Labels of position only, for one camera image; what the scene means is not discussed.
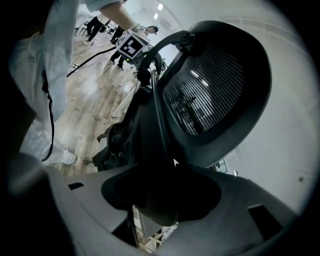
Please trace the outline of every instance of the cable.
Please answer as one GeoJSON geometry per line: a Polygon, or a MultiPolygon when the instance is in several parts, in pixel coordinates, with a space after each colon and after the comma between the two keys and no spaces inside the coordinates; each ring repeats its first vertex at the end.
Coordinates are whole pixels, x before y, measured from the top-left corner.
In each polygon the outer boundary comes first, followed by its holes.
{"type": "Polygon", "coordinates": [[[84,64],[88,63],[89,61],[91,61],[94,57],[100,55],[100,54],[105,54],[107,52],[110,52],[112,50],[116,49],[116,47],[112,47],[108,50],[104,50],[104,51],[101,51],[101,52],[98,52],[97,54],[93,55],[92,57],[88,58],[85,62],[83,62],[82,64],[80,64],[77,68],[75,68],[74,70],[72,70],[69,74],[67,74],[66,77],[69,77],[70,75],[72,75],[74,72],[76,72],[79,68],[81,68],[84,64]]]}
{"type": "Polygon", "coordinates": [[[47,156],[41,160],[41,162],[44,162],[44,161],[48,160],[48,158],[51,156],[52,150],[54,148],[55,122],[54,122],[54,115],[52,113],[52,98],[51,98],[51,96],[49,94],[49,85],[48,85],[46,71],[43,71],[42,77],[43,77],[43,80],[44,80],[44,83],[43,83],[43,86],[42,86],[42,90],[46,94],[48,94],[47,98],[49,100],[49,113],[50,113],[51,129],[52,129],[52,131],[51,131],[51,145],[50,145],[50,148],[49,148],[49,152],[48,152],[47,156]]]}
{"type": "Polygon", "coordinates": [[[98,60],[100,60],[100,59],[107,59],[108,60],[108,58],[106,58],[106,57],[100,57],[100,58],[98,58],[94,63],[92,63],[92,64],[90,64],[90,65],[88,65],[88,66],[81,66],[81,68],[88,68],[88,67],[90,67],[90,66],[92,66],[93,64],[95,64],[98,60]]]}
{"type": "Polygon", "coordinates": [[[83,50],[82,51],[80,51],[80,53],[79,53],[79,55],[78,55],[78,57],[76,57],[75,58],[75,60],[73,61],[73,62],[75,62],[79,57],[80,57],[80,55],[83,53],[83,50]]]}

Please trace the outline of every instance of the shoe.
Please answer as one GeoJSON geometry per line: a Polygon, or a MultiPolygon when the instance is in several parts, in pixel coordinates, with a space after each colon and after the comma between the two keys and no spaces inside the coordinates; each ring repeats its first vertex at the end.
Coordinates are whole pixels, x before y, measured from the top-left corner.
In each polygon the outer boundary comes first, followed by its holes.
{"type": "Polygon", "coordinates": [[[72,165],[77,160],[77,157],[74,154],[70,153],[68,150],[64,151],[63,157],[65,160],[61,163],[65,165],[72,165]]]}

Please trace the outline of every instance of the white wall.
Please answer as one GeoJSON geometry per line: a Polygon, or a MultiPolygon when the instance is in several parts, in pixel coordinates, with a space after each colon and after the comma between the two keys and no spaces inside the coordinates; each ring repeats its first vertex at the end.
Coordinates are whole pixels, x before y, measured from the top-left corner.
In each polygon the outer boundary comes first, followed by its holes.
{"type": "Polygon", "coordinates": [[[185,28],[203,20],[230,22],[266,49],[272,71],[269,102],[255,128],[225,161],[231,173],[237,170],[299,213],[318,176],[320,92],[311,58],[294,28],[262,1],[159,1],[185,28]]]}
{"type": "Polygon", "coordinates": [[[90,16],[95,17],[100,14],[100,11],[90,12],[85,4],[80,4],[79,9],[78,9],[78,13],[84,13],[84,14],[88,14],[90,16]]]}
{"type": "Polygon", "coordinates": [[[132,16],[139,13],[144,8],[142,0],[129,0],[123,6],[127,10],[127,12],[132,16]]]}

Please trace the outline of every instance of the black cable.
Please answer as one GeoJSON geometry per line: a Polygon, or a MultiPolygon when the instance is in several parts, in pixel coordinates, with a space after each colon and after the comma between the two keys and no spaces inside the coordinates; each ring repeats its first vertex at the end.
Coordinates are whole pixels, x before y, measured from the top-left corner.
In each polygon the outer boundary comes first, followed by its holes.
{"type": "Polygon", "coordinates": [[[49,113],[50,113],[50,121],[51,121],[51,129],[52,129],[52,137],[51,137],[51,145],[50,145],[50,149],[48,152],[48,155],[41,160],[41,162],[44,162],[46,160],[48,160],[48,158],[51,156],[52,150],[54,148],[54,137],[55,137],[55,123],[54,123],[54,115],[52,113],[52,98],[49,94],[49,86],[48,86],[48,80],[47,80],[47,74],[46,71],[43,71],[42,73],[42,77],[43,77],[43,86],[42,86],[42,90],[48,94],[48,99],[49,99],[49,113]]]}
{"type": "Polygon", "coordinates": [[[82,64],[80,64],[77,68],[75,68],[74,70],[72,70],[66,77],[69,77],[70,75],[72,75],[74,72],[76,72],[79,68],[81,68],[84,64],[86,64],[87,62],[91,61],[94,57],[100,55],[100,54],[105,54],[107,52],[110,52],[112,50],[116,49],[116,47],[112,47],[108,50],[104,50],[101,52],[98,52],[97,54],[93,55],[92,57],[88,58],[85,62],[83,62],[82,64]]]}

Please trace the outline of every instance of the black pants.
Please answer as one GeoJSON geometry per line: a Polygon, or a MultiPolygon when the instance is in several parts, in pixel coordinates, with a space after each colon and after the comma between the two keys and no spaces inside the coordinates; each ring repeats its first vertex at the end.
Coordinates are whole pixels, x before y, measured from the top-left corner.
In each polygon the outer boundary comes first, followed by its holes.
{"type": "Polygon", "coordinates": [[[115,53],[111,56],[110,60],[114,62],[119,57],[120,57],[120,59],[119,59],[119,62],[118,62],[117,66],[122,68],[123,65],[124,65],[125,59],[120,55],[120,53],[118,51],[115,51],[115,53]]]}
{"type": "Polygon", "coordinates": [[[92,39],[98,34],[99,29],[103,26],[103,24],[98,20],[97,17],[94,17],[92,20],[88,22],[86,25],[86,32],[88,33],[89,39],[88,41],[91,42],[92,39]]]}
{"type": "Polygon", "coordinates": [[[113,42],[114,40],[116,40],[117,38],[121,37],[122,34],[124,33],[124,31],[119,31],[116,30],[111,38],[111,43],[113,43],[114,45],[116,44],[115,42],[113,42]]]}

